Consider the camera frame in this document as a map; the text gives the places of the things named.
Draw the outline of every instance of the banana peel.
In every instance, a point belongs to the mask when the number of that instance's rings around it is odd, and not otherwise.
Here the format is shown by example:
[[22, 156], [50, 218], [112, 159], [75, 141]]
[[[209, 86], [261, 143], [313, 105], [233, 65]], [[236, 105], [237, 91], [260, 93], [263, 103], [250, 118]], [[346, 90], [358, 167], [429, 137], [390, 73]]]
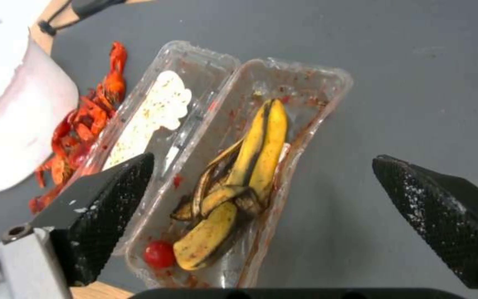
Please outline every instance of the banana peel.
[[197, 270], [218, 249], [232, 232], [237, 219], [237, 207], [226, 202], [214, 210], [182, 239], [173, 244], [178, 265], [184, 270]]
[[[199, 221], [173, 245], [180, 267], [196, 270], [207, 266], [210, 258], [226, 247], [230, 243], [227, 241], [247, 223], [245, 219], [252, 219], [267, 208], [286, 134], [287, 114], [283, 104], [277, 99], [267, 100], [256, 112], [244, 138], [207, 165], [192, 201], [180, 203], [176, 213], [173, 212], [175, 219], [185, 219], [183, 216], [190, 210], [189, 219]], [[223, 162], [233, 163], [229, 174], [216, 174], [217, 166]]]

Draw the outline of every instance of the black cable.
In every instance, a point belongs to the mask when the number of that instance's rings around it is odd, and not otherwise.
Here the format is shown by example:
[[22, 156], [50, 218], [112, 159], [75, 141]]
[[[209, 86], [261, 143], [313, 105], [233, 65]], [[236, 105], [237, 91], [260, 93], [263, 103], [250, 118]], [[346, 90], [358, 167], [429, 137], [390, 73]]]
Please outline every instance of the black cable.
[[51, 15], [49, 19], [47, 19], [47, 23], [51, 23], [57, 15], [59, 15], [62, 11], [64, 11], [64, 9], [66, 9], [70, 5], [71, 2], [72, 0], [67, 0], [64, 5], [62, 5], [57, 11], [55, 11], [54, 14]]
[[49, 34], [50, 36], [55, 36], [55, 34], [58, 30], [68, 28], [69, 26], [72, 26], [72, 25], [77, 24], [78, 22], [82, 21], [82, 19], [77, 19], [77, 20], [71, 21], [67, 24], [60, 25], [60, 26], [55, 26], [55, 27], [53, 27], [49, 24], [53, 21], [53, 19], [55, 19], [55, 17], [57, 15], [59, 15], [62, 11], [64, 11], [64, 9], [66, 9], [71, 4], [71, 2], [72, 2], [72, 0], [67, 0], [66, 3], [64, 3], [64, 5], [62, 5], [57, 11], [55, 11], [55, 13], [53, 13], [51, 15], [51, 17], [49, 19], [47, 19], [47, 21], [44, 21], [44, 20], [39, 21], [38, 22], [38, 27], [40, 27], [40, 31], [43, 32], [43, 33]]

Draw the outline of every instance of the black gripper pad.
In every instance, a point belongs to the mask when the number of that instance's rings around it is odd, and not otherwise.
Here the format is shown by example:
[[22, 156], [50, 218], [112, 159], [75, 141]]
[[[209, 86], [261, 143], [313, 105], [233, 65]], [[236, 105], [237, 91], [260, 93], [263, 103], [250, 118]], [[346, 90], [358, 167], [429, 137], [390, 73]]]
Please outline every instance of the black gripper pad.
[[373, 171], [393, 204], [469, 288], [478, 288], [478, 187], [381, 155]]
[[146, 153], [83, 176], [31, 222], [48, 228], [69, 286], [94, 282], [123, 235], [152, 175]]

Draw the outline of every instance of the clear plastic container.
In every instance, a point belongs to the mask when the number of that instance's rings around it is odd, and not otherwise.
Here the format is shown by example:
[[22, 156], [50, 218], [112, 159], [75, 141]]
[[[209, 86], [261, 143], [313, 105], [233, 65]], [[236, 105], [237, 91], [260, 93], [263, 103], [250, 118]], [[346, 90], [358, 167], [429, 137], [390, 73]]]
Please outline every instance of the clear plastic container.
[[[144, 73], [133, 91], [117, 111], [108, 126], [101, 132], [97, 142], [81, 167], [76, 170], [68, 182], [69, 186], [77, 178], [100, 172], [108, 160], [110, 151], [133, 116], [146, 100], [158, 76], [166, 71], [173, 71], [183, 81], [184, 87], [190, 89], [191, 100], [187, 106], [187, 114], [179, 119], [180, 125], [174, 130], [160, 127], [152, 134], [144, 152], [154, 153], [154, 172], [148, 190], [158, 189], [164, 182], [170, 181], [170, 166], [180, 167], [183, 163], [179, 157], [189, 157], [193, 146], [198, 143], [215, 111], [210, 107], [217, 104], [215, 97], [223, 89], [228, 79], [239, 68], [240, 62], [235, 57], [215, 53], [189, 44], [189, 42], [173, 41], [161, 48], [158, 55]], [[142, 201], [140, 209], [125, 230], [128, 236], [142, 211], [147, 211], [146, 202]], [[121, 238], [114, 254], [122, 254], [125, 239]]]
[[[300, 155], [320, 123], [334, 110], [353, 85], [347, 72], [320, 66], [304, 66], [276, 59], [254, 59], [243, 64], [216, 99], [215, 115], [192, 153], [179, 158], [170, 177], [154, 192], [146, 193], [143, 217], [129, 240], [125, 258], [129, 268], [148, 287], [252, 287], [267, 253], [281, 212], [287, 201], [290, 181]], [[182, 195], [190, 194], [205, 166], [250, 127], [263, 101], [280, 98], [288, 116], [284, 159], [274, 176], [271, 204], [250, 222], [233, 247], [212, 265], [187, 272], [175, 266], [156, 270], [142, 255], [149, 240], [178, 240], [184, 225], [169, 218]]]

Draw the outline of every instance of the red cherry tomato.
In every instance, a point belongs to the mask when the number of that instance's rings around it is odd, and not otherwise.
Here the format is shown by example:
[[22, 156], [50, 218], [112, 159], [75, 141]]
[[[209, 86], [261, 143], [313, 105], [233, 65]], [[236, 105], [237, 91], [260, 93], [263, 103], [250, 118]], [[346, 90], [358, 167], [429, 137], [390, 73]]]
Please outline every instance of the red cherry tomato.
[[171, 267], [176, 261], [173, 246], [165, 241], [150, 242], [143, 257], [148, 265], [158, 269]]

